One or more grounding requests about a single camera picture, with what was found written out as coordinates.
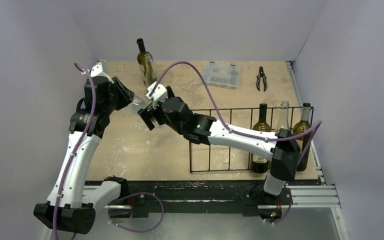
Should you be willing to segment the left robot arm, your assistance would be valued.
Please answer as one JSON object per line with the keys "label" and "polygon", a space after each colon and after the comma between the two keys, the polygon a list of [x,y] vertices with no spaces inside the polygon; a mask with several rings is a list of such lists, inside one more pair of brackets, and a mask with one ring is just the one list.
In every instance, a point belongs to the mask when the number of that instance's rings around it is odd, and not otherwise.
{"label": "left robot arm", "polygon": [[110,123],[110,115],[133,102],[134,92],[116,77],[95,76],[84,84],[84,97],[70,117],[66,155],[57,181],[45,203],[35,205],[33,215],[53,230],[87,234],[96,214],[114,201],[129,199],[129,187],[122,177],[106,177],[100,186],[84,193],[93,155]]}

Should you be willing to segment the square clear liquor bottle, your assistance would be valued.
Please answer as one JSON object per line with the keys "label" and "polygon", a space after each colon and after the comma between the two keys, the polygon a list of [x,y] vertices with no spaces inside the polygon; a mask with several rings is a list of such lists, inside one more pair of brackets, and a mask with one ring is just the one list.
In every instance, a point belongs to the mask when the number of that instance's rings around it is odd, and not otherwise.
{"label": "square clear liquor bottle", "polygon": [[[131,112],[134,113],[135,115],[139,116],[138,115],[138,111],[142,108],[148,108],[150,104],[148,103],[147,100],[141,98],[140,96],[137,96],[135,95],[134,96],[134,99],[133,99],[133,102],[131,103]],[[161,128],[162,126],[159,125],[159,123],[157,122],[157,120],[155,119],[154,120],[154,126],[155,128]]]}

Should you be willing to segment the tall clear glass bottle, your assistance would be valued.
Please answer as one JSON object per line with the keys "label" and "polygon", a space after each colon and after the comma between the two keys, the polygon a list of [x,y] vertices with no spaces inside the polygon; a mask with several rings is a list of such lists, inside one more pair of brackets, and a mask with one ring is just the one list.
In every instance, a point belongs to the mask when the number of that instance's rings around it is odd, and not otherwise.
{"label": "tall clear glass bottle", "polygon": [[150,53],[146,53],[144,55],[144,62],[145,62],[145,75],[144,75],[144,82],[145,86],[149,87],[154,82],[157,81],[157,76],[154,70],[154,60],[153,56]]}

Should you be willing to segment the clear wine bottle dark label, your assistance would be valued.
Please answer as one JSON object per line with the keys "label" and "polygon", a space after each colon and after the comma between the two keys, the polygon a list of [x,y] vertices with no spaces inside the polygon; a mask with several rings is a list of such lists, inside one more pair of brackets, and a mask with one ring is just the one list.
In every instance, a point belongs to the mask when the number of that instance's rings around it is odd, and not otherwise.
{"label": "clear wine bottle dark label", "polygon": [[277,124],[274,128],[274,132],[279,133],[281,129],[290,130],[289,123],[289,107],[290,103],[288,101],[282,101],[280,104],[280,113],[278,116]]}

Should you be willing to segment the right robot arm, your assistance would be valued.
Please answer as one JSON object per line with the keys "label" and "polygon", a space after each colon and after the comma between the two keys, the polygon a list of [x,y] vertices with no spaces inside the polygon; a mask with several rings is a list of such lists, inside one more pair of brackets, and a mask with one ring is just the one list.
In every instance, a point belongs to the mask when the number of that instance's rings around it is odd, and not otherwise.
{"label": "right robot arm", "polygon": [[270,172],[260,191],[264,202],[274,203],[280,198],[285,183],[295,179],[301,149],[289,130],[257,131],[194,113],[173,94],[170,86],[157,82],[147,88],[145,97],[150,104],[138,114],[150,130],[154,129],[155,123],[167,125],[190,143],[227,146],[271,162]]}

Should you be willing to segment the green wine bottle back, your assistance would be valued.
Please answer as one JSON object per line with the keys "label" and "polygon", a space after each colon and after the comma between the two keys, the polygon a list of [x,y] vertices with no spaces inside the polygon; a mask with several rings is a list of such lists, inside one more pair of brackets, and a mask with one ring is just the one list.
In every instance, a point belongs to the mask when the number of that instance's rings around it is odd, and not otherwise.
{"label": "green wine bottle back", "polygon": [[136,60],[138,63],[138,67],[139,67],[142,81],[143,81],[144,85],[147,87],[148,86],[148,80],[146,79],[147,68],[146,68],[145,54],[147,54],[148,52],[146,51],[144,40],[142,38],[138,38],[136,40],[136,43],[137,43],[138,49],[139,49],[139,53],[137,54]]}

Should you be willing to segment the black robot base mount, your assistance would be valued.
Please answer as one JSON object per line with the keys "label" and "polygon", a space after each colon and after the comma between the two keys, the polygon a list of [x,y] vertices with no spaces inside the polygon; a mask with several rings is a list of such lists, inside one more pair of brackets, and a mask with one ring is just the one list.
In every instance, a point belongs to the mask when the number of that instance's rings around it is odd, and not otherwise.
{"label": "black robot base mount", "polygon": [[150,213],[240,214],[278,220],[293,203],[288,188],[278,196],[263,191],[264,180],[129,180],[122,196],[107,203],[112,216],[127,210],[133,218]]}

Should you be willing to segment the black handled pliers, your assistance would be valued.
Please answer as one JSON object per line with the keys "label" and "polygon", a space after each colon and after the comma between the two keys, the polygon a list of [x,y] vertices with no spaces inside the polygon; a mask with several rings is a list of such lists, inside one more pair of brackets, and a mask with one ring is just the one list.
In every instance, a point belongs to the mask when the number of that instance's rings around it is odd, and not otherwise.
{"label": "black handled pliers", "polygon": [[268,89],[267,76],[264,72],[263,66],[259,67],[258,74],[256,76],[256,89],[261,91],[263,89],[264,92]]}

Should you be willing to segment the green wine bottle front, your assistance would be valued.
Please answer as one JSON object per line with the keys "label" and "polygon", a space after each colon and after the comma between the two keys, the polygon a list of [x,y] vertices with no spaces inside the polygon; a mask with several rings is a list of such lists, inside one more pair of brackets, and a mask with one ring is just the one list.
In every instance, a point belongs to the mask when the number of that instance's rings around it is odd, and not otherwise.
{"label": "green wine bottle front", "polygon": [[[253,125],[252,130],[259,132],[270,132],[272,129],[267,123],[267,108],[266,103],[259,105],[258,122]],[[269,161],[261,156],[250,154],[250,170],[256,174],[263,174],[269,169]]]}

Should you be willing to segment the clear plastic organizer box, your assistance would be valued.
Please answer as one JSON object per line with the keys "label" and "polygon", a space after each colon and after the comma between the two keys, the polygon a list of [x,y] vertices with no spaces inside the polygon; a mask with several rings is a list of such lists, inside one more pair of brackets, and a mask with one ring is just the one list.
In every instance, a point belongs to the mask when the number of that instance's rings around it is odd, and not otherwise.
{"label": "clear plastic organizer box", "polygon": [[239,86],[240,73],[241,68],[235,64],[209,61],[201,75],[207,85],[235,90]]}

